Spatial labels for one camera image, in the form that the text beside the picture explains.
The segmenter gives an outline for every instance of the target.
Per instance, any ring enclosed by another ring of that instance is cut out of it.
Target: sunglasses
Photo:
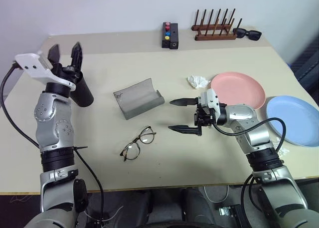
[[[257,41],[258,39],[260,39],[260,36],[261,36],[261,32],[259,31],[256,31],[256,30],[247,31],[243,28],[234,28],[233,33],[237,35],[237,38],[248,36],[250,40],[254,40],[254,41]]]

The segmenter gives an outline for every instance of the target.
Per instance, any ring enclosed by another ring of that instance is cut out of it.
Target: silver arm segment
[[[54,93],[41,93],[34,110],[37,120],[36,138],[41,156],[74,146],[74,132],[71,125],[70,99]],[[75,187],[82,180],[76,165],[44,171],[40,174],[41,213],[35,216],[26,228],[71,228],[76,226]]]
[[[226,106],[224,126],[230,127],[235,133],[257,123],[259,121],[256,112],[250,106]],[[246,155],[273,149],[265,124],[244,135],[236,136],[236,140]],[[314,221],[319,223],[319,214],[308,210],[307,201],[286,166],[253,171],[252,175],[257,183],[261,184],[258,193],[262,209],[274,224],[278,223],[283,228],[306,228],[314,227]]]

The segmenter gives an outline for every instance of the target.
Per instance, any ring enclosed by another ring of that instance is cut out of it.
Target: beige table
[[[264,87],[267,98],[292,95],[318,106],[299,85],[289,67],[264,39],[234,41],[193,40],[194,32],[180,31],[179,50],[162,49],[159,32],[64,35],[49,38],[42,50],[61,45],[62,64],[70,63],[76,41],[83,46],[82,69],[94,95],[87,108],[73,104],[75,144],[88,145],[80,153],[99,177],[105,190],[148,187],[194,186],[243,183],[251,168],[235,138],[203,128],[201,137],[173,132],[168,125],[193,125],[194,106],[176,107],[168,102],[199,96],[186,78],[201,75],[208,79],[226,71],[252,76]],[[165,98],[165,104],[125,120],[113,92],[147,78]],[[23,74],[5,103],[17,125],[35,138],[33,110],[44,85]],[[257,111],[265,119],[265,105]],[[41,160],[39,151],[20,136],[0,112],[0,192],[38,193]],[[146,125],[157,132],[150,145],[141,145],[134,161],[123,162],[123,147]],[[276,135],[270,129],[271,137]],[[288,152],[282,159],[294,178],[319,176],[319,149],[283,144]],[[79,177],[88,190],[98,187],[76,157]]]

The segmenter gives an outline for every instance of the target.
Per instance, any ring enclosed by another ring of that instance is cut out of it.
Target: white wall
[[[0,79],[16,54],[37,51],[49,34],[154,30],[163,21],[189,29],[205,8],[236,8],[237,22],[262,31],[286,62],[319,31],[318,0],[0,0]]]

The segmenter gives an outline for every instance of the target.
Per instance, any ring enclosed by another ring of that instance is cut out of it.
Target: white paper
[[[187,78],[189,84],[193,88],[205,88],[210,83],[210,81],[206,80],[206,78],[202,76],[190,76]]]
[[[273,142],[275,149],[276,149],[276,148],[278,147],[278,145],[279,145],[280,138],[279,138],[279,137],[276,137],[276,140],[277,140],[277,142]],[[281,146],[280,150],[278,151],[278,156],[279,156],[279,158],[284,157],[288,152],[289,152],[288,149],[286,149],[286,148],[284,148],[283,146]]]

